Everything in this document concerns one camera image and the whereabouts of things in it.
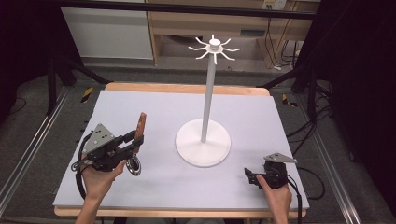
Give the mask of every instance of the wire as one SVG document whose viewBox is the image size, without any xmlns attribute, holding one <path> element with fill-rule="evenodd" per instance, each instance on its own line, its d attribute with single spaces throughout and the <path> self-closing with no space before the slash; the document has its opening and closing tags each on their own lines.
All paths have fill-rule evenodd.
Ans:
<svg viewBox="0 0 396 224">
<path fill-rule="evenodd" d="M 297 41 L 294 41 L 294 50 L 293 50 L 293 57 L 291 58 L 291 63 L 292 66 L 291 68 L 294 69 L 294 66 L 296 65 L 296 52 L 297 52 Z"/>
<path fill-rule="evenodd" d="M 294 149 L 292 155 L 293 157 L 295 156 L 295 154 L 300 150 L 301 146 L 303 145 L 303 143 L 309 138 L 309 136 L 312 135 L 312 133 L 314 132 L 314 130 L 317 128 L 317 124 L 314 123 L 314 125 L 311 126 L 311 129 L 309 129 L 308 133 L 306 134 L 305 138 L 301 141 L 300 145 L 297 146 L 296 149 Z"/>
<path fill-rule="evenodd" d="M 315 130 L 314 130 L 313 132 L 309 133 L 305 138 L 307 138 L 307 139 L 310 138 L 310 137 L 314 134 Z M 302 141 L 305 140 L 305 138 L 300 139 L 300 140 L 289 141 L 289 143 L 298 143 L 298 142 L 302 142 Z"/>
<path fill-rule="evenodd" d="M 311 174 L 311 175 L 313 175 L 314 177 L 316 177 L 316 178 L 318 179 L 318 181 L 320 182 L 320 185 L 321 185 L 321 187 L 322 187 L 322 192 L 319 194 L 319 196 L 317 196 L 317 197 L 309 196 L 308 199 L 310 199 L 310 200 L 319 200 L 319 199 L 323 198 L 324 194 L 326 193 L 326 188 L 325 188 L 325 185 L 324 185 L 323 180 L 322 180 L 317 174 L 315 174 L 313 171 L 308 170 L 308 169 L 306 169 L 306 168 L 297 167 L 297 170 L 306 171 L 306 172 L 308 172 L 309 174 Z"/>
<path fill-rule="evenodd" d="M 15 110 L 15 111 L 9 112 L 9 115 L 12 115 L 12 114 L 15 114 L 15 113 L 21 111 L 26 106 L 26 100 L 25 99 L 23 99 L 21 97 L 18 97 L 17 100 L 23 100 L 23 105 L 21 106 L 21 108 Z"/>
<path fill-rule="evenodd" d="M 287 66 L 287 65 L 289 65 L 288 63 L 287 63 L 287 64 L 283 64 L 283 63 L 279 63 L 279 62 L 276 60 L 276 54 L 275 54 L 275 52 L 274 52 L 274 44 L 273 44 L 273 42 L 272 42 L 271 33 L 270 33 L 270 26 L 271 26 L 271 18 L 268 18 L 268 22 L 267 22 L 267 32 L 265 33 L 265 38 L 264 38 L 264 46 L 265 46 L 265 49 L 267 50 L 268 56 L 269 56 L 270 59 L 271 59 L 271 63 L 272 63 L 274 66 L 278 66 L 278 67 Z M 267 37 L 268 37 L 268 36 L 270 37 L 270 43 L 271 43 L 271 46 L 272 46 L 272 52 L 274 53 L 274 59 L 273 59 L 273 57 L 271 56 L 270 50 L 269 50 L 268 47 L 267 47 Z"/>
<path fill-rule="evenodd" d="M 299 44 L 298 44 L 298 41 L 296 40 L 294 42 L 294 52 L 293 52 L 293 54 L 292 55 L 285 55 L 286 46 L 288 44 L 289 44 L 289 40 L 285 40 L 285 43 L 283 43 L 282 50 L 280 51 L 280 57 L 281 57 L 281 59 L 283 61 L 290 63 L 290 62 L 293 61 L 292 58 L 298 58 L 298 56 L 296 56 L 296 51 L 297 51 L 297 48 L 299 48 L 299 46 L 298 46 Z"/>
<path fill-rule="evenodd" d="M 296 194 L 297 194 L 297 204 L 298 204 L 297 223 L 301 224 L 302 223 L 302 218 L 303 218 L 303 216 L 302 216 L 302 213 L 303 213 L 303 200 L 301 198 L 300 192 L 298 191 L 298 187 L 297 187 L 297 184 L 296 184 L 295 180 L 289 175 L 288 175 L 288 177 L 294 182 L 293 183 L 293 182 L 291 182 L 288 179 L 289 184 L 291 185 L 292 188 L 294 188 L 294 190 L 296 191 Z"/>
<path fill-rule="evenodd" d="M 312 120 L 309 120 L 306 124 L 304 124 L 301 128 L 297 129 L 296 131 L 289 133 L 286 135 L 286 137 L 292 137 L 295 134 L 301 132 L 302 130 L 306 129 L 307 127 L 309 127 L 312 123 L 314 123 Z"/>
<path fill-rule="evenodd" d="M 90 167 L 90 165 L 87 165 L 86 167 L 82 168 L 81 173 L 85 171 L 85 169 L 87 169 L 88 167 Z"/>
</svg>

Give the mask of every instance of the black cable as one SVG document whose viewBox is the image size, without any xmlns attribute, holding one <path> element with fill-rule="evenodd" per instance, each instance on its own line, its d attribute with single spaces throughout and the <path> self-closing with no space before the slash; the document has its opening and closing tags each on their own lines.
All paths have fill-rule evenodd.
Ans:
<svg viewBox="0 0 396 224">
<path fill-rule="evenodd" d="M 315 130 L 314 130 L 313 132 L 309 133 L 305 138 L 306 138 L 306 139 L 310 138 L 310 137 L 314 134 Z M 305 138 L 300 139 L 300 140 L 288 141 L 288 143 L 298 143 L 298 142 L 302 142 L 302 141 L 305 140 Z"/>
<path fill-rule="evenodd" d="M 17 99 L 18 100 L 23 100 L 23 105 L 21 106 L 21 108 L 15 110 L 15 111 L 9 112 L 9 115 L 12 115 L 12 114 L 15 114 L 15 113 L 21 111 L 26 106 L 26 100 L 25 99 L 23 99 L 21 97 L 18 97 Z"/>
<path fill-rule="evenodd" d="M 303 143 L 308 139 L 308 136 L 311 136 L 311 133 L 313 133 L 313 131 L 316 129 L 316 127 L 317 127 L 317 124 L 316 124 L 316 123 L 314 123 L 314 124 L 311 126 L 311 129 L 309 129 L 309 131 L 308 131 L 308 133 L 306 134 L 306 136 L 305 136 L 305 138 L 303 139 L 303 141 L 301 141 L 300 145 L 297 146 L 296 149 L 294 149 L 294 151 L 293 151 L 293 153 L 292 153 L 293 157 L 294 157 L 295 154 L 300 150 L 300 148 L 301 148 L 301 146 L 303 145 Z"/>
<path fill-rule="evenodd" d="M 285 43 L 283 44 L 282 51 L 281 51 L 281 56 L 285 58 L 292 58 L 295 55 L 285 55 L 286 51 L 286 46 L 289 44 L 289 40 L 285 40 Z M 299 48 L 298 40 L 294 41 L 294 52 Z"/>
<path fill-rule="evenodd" d="M 322 186 L 322 192 L 319 194 L 319 196 L 317 196 L 317 197 L 309 196 L 307 199 L 319 200 L 319 199 L 323 198 L 324 194 L 326 193 L 326 188 L 325 188 L 325 185 L 324 185 L 323 180 L 322 180 L 317 174 L 315 174 L 313 171 L 308 170 L 308 169 L 306 169 L 306 168 L 297 167 L 297 170 L 306 171 L 306 172 L 308 172 L 309 174 L 313 175 L 314 177 L 316 177 L 316 178 L 318 179 L 318 181 L 320 182 L 320 185 Z"/>
<path fill-rule="evenodd" d="M 301 194 L 298 191 L 298 187 L 297 184 L 295 182 L 295 180 L 288 175 L 288 177 L 294 182 L 292 183 L 289 179 L 288 182 L 291 185 L 291 187 L 294 189 L 294 191 L 296 191 L 296 196 L 297 196 L 297 204 L 298 204 L 298 216 L 297 216 L 297 223 L 301 224 L 302 223 L 302 218 L 303 218 L 303 200 L 301 198 Z"/>
<path fill-rule="evenodd" d="M 320 94 L 320 97 L 315 100 L 315 104 L 318 104 L 318 101 L 321 99 L 329 100 L 329 98 L 326 95 Z"/>
<path fill-rule="evenodd" d="M 309 120 L 306 124 L 304 124 L 301 128 L 297 129 L 296 131 L 289 133 L 286 135 L 286 137 L 292 137 L 295 134 L 301 132 L 302 130 L 306 129 L 307 127 L 309 127 L 309 125 L 313 124 L 314 122 L 312 120 Z"/>
<path fill-rule="evenodd" d="M 287 66 L 287 65 L 288 65 L 287 63 L 286 63 L 286 64 L 280 63 L 280 62 L 278 62 L 277 59 L 276 59 L 276 54 L 275 54 L 275 51 L 274 51 L 274 43 L 272 42 L 270 27 L 271 27 L 271 18 L 268 18 L 268 22 L 267 22 L 267 33 L 265 34 L 265 38 L 264 38 L 264 45 L 265 45 L 265 48 L 267 49 L 268 55 L 269 55 L 270 58 L 271 58 L 271 53 L 269 52 L 269 50 L 268 50 L 268 48 L 267 48 L 267 36 L 269 36 L 269 38 L 270 38 L 271 48 L 272 48 L 272 52 L 273 52 L 273 55 L 274 55 L 274 61 L 275 61 L 276 63 L 278 63 L 277 66 Z"/>
<path fill-rule="evenodd" d="M 78 187 L 78 191 L 79 194 L 81 195 L 81 198 L 85 200 L 85 196 L 86 196 L 86 192 L 84 189 L 84 186 L 82 185 L 82 171 L 84 171 L 87 167 L 85 167 L 82 171 L 80 170 L 79 164 L 82 160 L 82 150 L 85 146 L 85 144 L 87 143 L 87 141 L 91 138 L 92 133 L 87 134 L 87 136 L 85 136 L 81 142 L 81 145 L 79 146 L 79 150 L 78 150 L 78 158 L 77 158 L 77 162 L 75 162 L 72 165 L 72 170 L 74 170 L 74 168 L 76 168 L 76 184 Z"/>
<path fill-rule="evenodd" d="M 85 171 L 85 169 L 87 169 L 89 166 L 86 166 L 84 168 L 82 168 L 81 173 Z"/>
<path fill-rule="evenodd" d="M 332 108 L 331 108 L 329 105 L 326 105 L 326 106 L 323 107 L 321 110 L 319 110 L 318 116 L 319 116 L 322 112 L 331 111 L 331 110 L 332 110 Z M 317 119 L 317 121 L 320 121 L 320 120 L 326 118 L 327 116 L 330 116 L 330 114 L 331 114 L 331 113 L 327 113 L 327 114 L 323 115 L 323 117 L 320 118 L 320 119 Z"/>
<path fill-rule="evenodd" d="M 285 56 L 285 50 L 286 50 L 286 46 L 289 44 L 289 40 L 285 40 L 285 43 L 283 43 L 283 47 L 282 47 L 282 50 L 280 51 L 280 58 L 283 60 L 283 61 L 285 61 L 285 62 L 291 62 L 290 60 L 286 60 L 286 59 L 284 59 L 284 57 L 289 57 L 289 56 Z"/>
<path fill-rule="evenodd" d="M 294 41 L 293 57 L 291 58 L 291 67 L 293 69 L 294 69 L 294 65 L 296 64 L 296 51 L 297 51 L 297 40 Z"/>
</svg>

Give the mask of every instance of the gray floor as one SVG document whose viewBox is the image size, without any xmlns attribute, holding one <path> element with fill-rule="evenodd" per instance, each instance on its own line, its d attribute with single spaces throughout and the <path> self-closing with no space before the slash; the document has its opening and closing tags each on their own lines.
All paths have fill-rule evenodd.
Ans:
<svg viewBox="0 0 396 224">
<path fill-rule="evenodd" d="M 207 59 L 195 60 L 200 52 L 191 52 L 187 46 L 197 47 L 194 40 L 170 36 L 163 43 L 162 57 L 157 65 L 130 65 L 125 61 L 92 61 L 86 64 L 97 74 L 117 81 L 130 82 L 163 82 L 163 83 L 197 83 L 205 84 Z M 261 53 L 257 51 L 254 39 L 232 39 L 229 46 L 241 48 L 240 53 L 229 53 L 236 58 L 235 62 L 219 59 L 216 84 L 256 86 L 272 80 L 288 71 L 285 66 L 281 71 L 268 69 L 262 62 Z M 107 63 L 112 66 L 98 66 Z M 62 176 L 77 146 L 77 140 L 82 135 L 92 113 L 99 90 L 104 86 L 86 77 L 76 74 L 78 83 L 73 88 L 67 88 L 68 97 L 61 112 L 51 125 L 45 140 L 32 155 L 32 161 L 27 164 L 21 183 L 17 184 L 15 192 L 0 211 L 1 222 L 15 220 L 19 223 L 61 223 L 72 222 L 70 217 L 57 217 L 53 213 L 52 202 L 56 188 L 62 181 Z M 296 95 L 299 106 L 293 107 L 282 103 L 282 93 L 290 94 L 292 80 L 281 83 L 270 90 L 275 97 L 276 106 L 281 117 L 285 133 L 291 133 L 306 123 L 304 117 L 304 102 L 306 94 Z M 45 118 L 47 110 L 47 83 L 45 77 L 40 77 L 19 87 L 18 96 L 26 101 L 26 106 L 10 115 L 0 126 L 0 186 L 9 183 L 14 167 L 24 156 L 36 130 Z M 94 87 L 88 103 L 82 104 L 81 97 L 88 87 Z M 12 111 L 22 107 L 20 99 Z M 327 105 L 325 99 L 318 101 L 318 109 Z M 302 139 L 304 132 L 293 136 L 290 141 Z M 303 223 L 346 223 L 342 205 L 333 190 L 332 179 L 328 176 L 326 167 L 319 156 L 318 136 L 329 153 L 334 167 L 339 174 L 353 208 L 358 213 L 361 223 L 396 223 L 395 217 L 388 210 L 374 183 L 367 175 L 364 167 L 358 162 L 349 160 L 347 146 L 343 136 L 338 131 L 336 122 L 325 116 L 318 122 L 317 135 L 311 136 L 296 154 L 298 166 L 308 168 L 323 180 L 326 193 L 319 200 L 309 200 L 310 208 Z M 294 150 L 298 143 L 290 143 Z M 300 172 L 305 190 L 312 197 L 321 193 L 318 180 L 304 171 Z"/>
</svg>

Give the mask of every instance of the aluminum rail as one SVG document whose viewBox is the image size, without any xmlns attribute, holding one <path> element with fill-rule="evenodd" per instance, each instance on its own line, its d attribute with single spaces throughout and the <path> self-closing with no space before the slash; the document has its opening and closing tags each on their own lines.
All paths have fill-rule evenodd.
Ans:
<svg viewBox="0 0 396 224">
<path fill-rule="evenodd" d="M 301 97 L 302 96 L 300 95 L 297 96 L 297 102 L 299 105 L 301 105 L 301 109 L 303 111 L 306 121 L 309 121 L 310 118 L 308 117 L 307 112 L 303 109 L 306 108 L 306 103 L 303 99 L 301 99 Z M 323 143 L 323 140 L 320 137 L 319 132 L 315 131 L 313 137 L 314 137 L 314 144 L 318 151 L 318 156 L 323 165 L 324 171 L 327 177 L 329 178 L 329 182 L 330 185 L 332 186 L 334 196 L 338 204 L 340 205 L 341 211 L 344 215 L 344 218 L 346 219 L 346 223 L 348 224 L 361 223 L 358 212 L 356 211 L 355 206 L 353 205 L 353 202 L 351 201 L 349 194 L 347 193 L 347 189 L 344 186 L 344 183 L 340 175 L 338 174 L 334 164 L 332 163 L 332 159 L 330 158 L 330 155 L 327 152 L 327 149 Z"/>
<path fill-rule="evenodd" d="M 173 4 L 129 3 L 108 1 L 81 1 L 81 0 L 36 0 L 37 3 L 52 4 L 58 7 L 77 7 L 94 9 L 113 9 L 128 11 L 156 11 L 193 14 L 211 14 L 245 17 L 281 18 L 297 20 L 313 20 L 318 15 L 313 12 L 295 12 L 283 10 L 265 10 L 238 7 L 205 7 Z"/>
<path fill-rule="evenodd" d="M 30 142 L 29 146 L 26 148 L 25 152 L 23 153 L 20 161 L 18 162 L 12 174 L 8 178 L 7 183 L 1 189 L 0 217 L 5 212 L 9 201 L 11 200 L 12 196 L 15 193 L 15 190 L 17 189 L 18 185 L 21 183 L 21 180 L 23 179 L 23 176 L 25 175 L 27 169 L 32 163 L 35 154 L 37 153 L 38 149 L 40 148 L 41 144 L 46 138 L 48 132 L 50 131 L 50 127 L 58 117 L 62 107 L 64 106 L 64 102 L 67 98 L 67 95 L 70 92 L 70 89 L 71 87 L 62 88 L 60 96 L 58 97 L 58 104 L 56 105 L 52 113 L 45 117 L 40 128 L 35 133 L 35 136 Z"/>
</svg>

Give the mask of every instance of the hand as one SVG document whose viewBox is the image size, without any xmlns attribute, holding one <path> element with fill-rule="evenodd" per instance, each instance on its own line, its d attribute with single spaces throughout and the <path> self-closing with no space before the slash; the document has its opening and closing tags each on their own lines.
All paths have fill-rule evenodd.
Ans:
<svg viewBox="0 0 396 224">
<path fill-rule="evenodd" d="M 111 172 L 102 172 L 93 169 L 91 166 L 82 172 L 85 188 L 87 190 L 86 199 L 102 201 L 113 184 L 116 177 L 123 172 L 126 161 L 121 161 Z"/>
<path fill-rule="evenodd" d="M 288 213 L 291 204 L 291 192 L 289 186 L 286 184 L 279 189 L 271 189 L 267 181 L 261 175 L 257 175 L 262 189 L 264 190 L 265 197 L 270 207 L 270 211 L 274 216 L 276 224 L 288 223 Z"/>
<path fill-rule="evenodd" d="M 82 172 L 87 196 L 76 220 L 77 224 L 93 223 L 100 203 L 111 188 L 115 178 L 122 174 L 126 161 L 120 162 L 111 172 L 96 171 L 91 166 Z"/>
</svg>

